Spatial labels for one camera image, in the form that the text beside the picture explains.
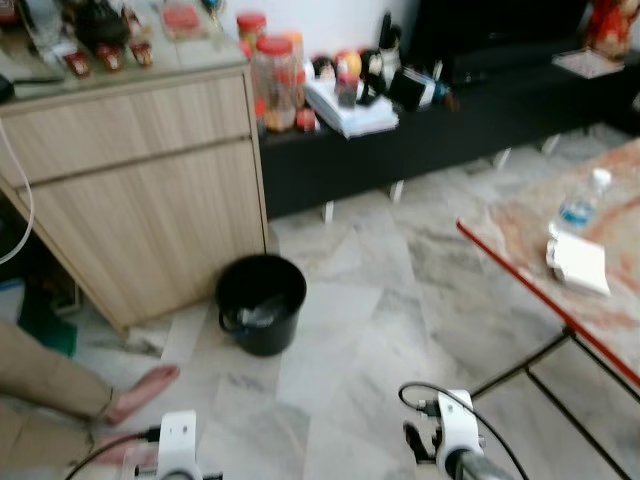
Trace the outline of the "marble table with red edge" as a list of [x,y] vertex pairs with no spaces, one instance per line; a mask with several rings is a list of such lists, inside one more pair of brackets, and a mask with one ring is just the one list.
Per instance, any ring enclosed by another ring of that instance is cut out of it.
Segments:
[[[559,282],[548,268],[545,253],[548,227],[556,224],[561,204],[591,170],[613,174],[612,186],[588,228],[572,232],[599,244],[607,255],[611,296],[576,291]],[[635,480],[617,458],[577,419],[535,374],[535,366],[563,346],[576,346],[618,388],[634,399],[640,360],[640,143],[632,140],[571,172],[481,207],[457,220],[456,227],[489,259],[561,320],[559,333],[524,358],[474,390],[480,399],[516,376],[525,376],[584,438],[621,480]]]

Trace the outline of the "green plastic item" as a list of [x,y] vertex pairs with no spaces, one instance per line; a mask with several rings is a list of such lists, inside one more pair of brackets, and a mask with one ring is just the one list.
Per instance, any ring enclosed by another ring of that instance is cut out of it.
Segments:
[[17,325],[41,346],[69,358],[76,356],[77,326],[56,315],[50,298],[40,289],[27,288],[24,291]]

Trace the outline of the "flat patterned paper pad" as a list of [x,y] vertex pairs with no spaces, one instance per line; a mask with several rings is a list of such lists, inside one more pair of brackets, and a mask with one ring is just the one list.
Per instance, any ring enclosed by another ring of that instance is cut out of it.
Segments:
[[562,52],[553,56],[552,63],[584,79],[611,76],[625,69],[623,61],[605,58],[600,52],[591,49]]

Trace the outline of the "black rubbish bin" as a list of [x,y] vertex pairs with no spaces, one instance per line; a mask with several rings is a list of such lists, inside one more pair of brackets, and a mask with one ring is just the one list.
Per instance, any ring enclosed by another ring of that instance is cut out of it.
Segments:
[[[279,355],[293,342],[307,291],[305,275],[282,256],[257,253],[238,259],[224,270],[215,285],[220,329],[248,355]],[[275,296],[285,298],[287,312],[268,328],[243,329],[236,319],[238,312]]]

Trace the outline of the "light wooden cabinet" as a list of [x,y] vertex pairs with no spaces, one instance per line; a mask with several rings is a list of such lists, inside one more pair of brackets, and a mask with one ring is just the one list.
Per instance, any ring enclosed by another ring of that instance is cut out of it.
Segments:
[[151,51],[0,102],[0,193],[120,334],[270,239],[250,60],[225,37]]

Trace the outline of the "person leg in khaki trousers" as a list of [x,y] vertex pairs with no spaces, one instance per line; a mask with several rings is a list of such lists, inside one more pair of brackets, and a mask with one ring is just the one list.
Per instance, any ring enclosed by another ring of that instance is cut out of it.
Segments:
[[41,346],[10,323],[0,323],[0,396],[81,420],[104,419],[116,399],[96,372]]

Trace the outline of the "red figurine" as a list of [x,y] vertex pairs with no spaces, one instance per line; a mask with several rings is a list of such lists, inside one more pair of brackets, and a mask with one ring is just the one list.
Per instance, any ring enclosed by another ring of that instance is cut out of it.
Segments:
[[631,29],[639,9],[640,0],[591,0],[585,46],[604,58],[625,59],[631,50]]

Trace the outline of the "flat white box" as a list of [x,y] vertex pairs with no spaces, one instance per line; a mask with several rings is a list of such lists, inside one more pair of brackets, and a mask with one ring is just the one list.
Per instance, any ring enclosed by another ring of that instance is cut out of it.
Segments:
[[548,234],[545,259],[559,282],[576,291],[611,296],[602,246],[556,224],[549,225]]

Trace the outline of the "large red-lidded plastic jar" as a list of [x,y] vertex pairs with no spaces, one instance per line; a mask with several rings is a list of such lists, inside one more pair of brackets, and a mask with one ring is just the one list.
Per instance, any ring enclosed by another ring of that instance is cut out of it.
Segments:
[[260,35],[253,44],[255,109],[266,131],[291,131],[300,109],[300,59],[291,38]]

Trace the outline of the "clear plastic trash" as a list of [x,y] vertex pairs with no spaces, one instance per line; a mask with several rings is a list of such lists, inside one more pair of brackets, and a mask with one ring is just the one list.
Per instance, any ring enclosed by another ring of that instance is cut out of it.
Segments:
[[268,328],[273,325],[280,316],[287,312],[287,302],[283,296],[271,297],[259,305],[242,308],[236,319],[243,329]]

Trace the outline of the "long black low bench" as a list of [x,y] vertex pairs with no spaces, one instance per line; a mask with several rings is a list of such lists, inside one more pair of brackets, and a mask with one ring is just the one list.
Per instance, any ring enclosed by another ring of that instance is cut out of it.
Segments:
[[604,123],[636,136],[639,90],[636,58],[591,79],[550,64],[462,87],[454,93],[460,109],[404,113],[392,131],[351,140],[326,125],[315,132],[262,133],[266,212],[275,219],[317,209],[590,125]]

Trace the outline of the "clear plastic water bottle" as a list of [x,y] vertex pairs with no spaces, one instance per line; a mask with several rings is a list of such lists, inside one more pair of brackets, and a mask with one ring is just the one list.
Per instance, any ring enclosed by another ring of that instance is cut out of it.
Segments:
[[556,216],[556,229],[562,232],[581,232],[589,227],[596,210],[612,186],[613,174],[604,168],[591,170],[585,180],[564,198]]

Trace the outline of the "black television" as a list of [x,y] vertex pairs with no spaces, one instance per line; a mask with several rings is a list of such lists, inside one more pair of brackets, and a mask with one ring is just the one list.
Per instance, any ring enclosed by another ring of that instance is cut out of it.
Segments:
[[579,49],[590,0],[420,0],[403,63],[471,76]]

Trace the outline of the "stack of white books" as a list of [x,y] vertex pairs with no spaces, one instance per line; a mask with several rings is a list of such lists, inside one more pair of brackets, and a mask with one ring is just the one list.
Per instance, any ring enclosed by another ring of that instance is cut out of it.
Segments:
[[369,92],[360,79],[308,79],[303,91],[317,118],[347,140],[392,131],[401,123],[392,102]]

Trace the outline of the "black teapot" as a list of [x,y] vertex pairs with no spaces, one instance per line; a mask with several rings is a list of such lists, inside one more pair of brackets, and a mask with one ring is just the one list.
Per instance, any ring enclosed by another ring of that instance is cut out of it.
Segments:
[[72,8],[76,37],[88,49],[120,47],[131,38],[131,29],[109,0],[78,0]]

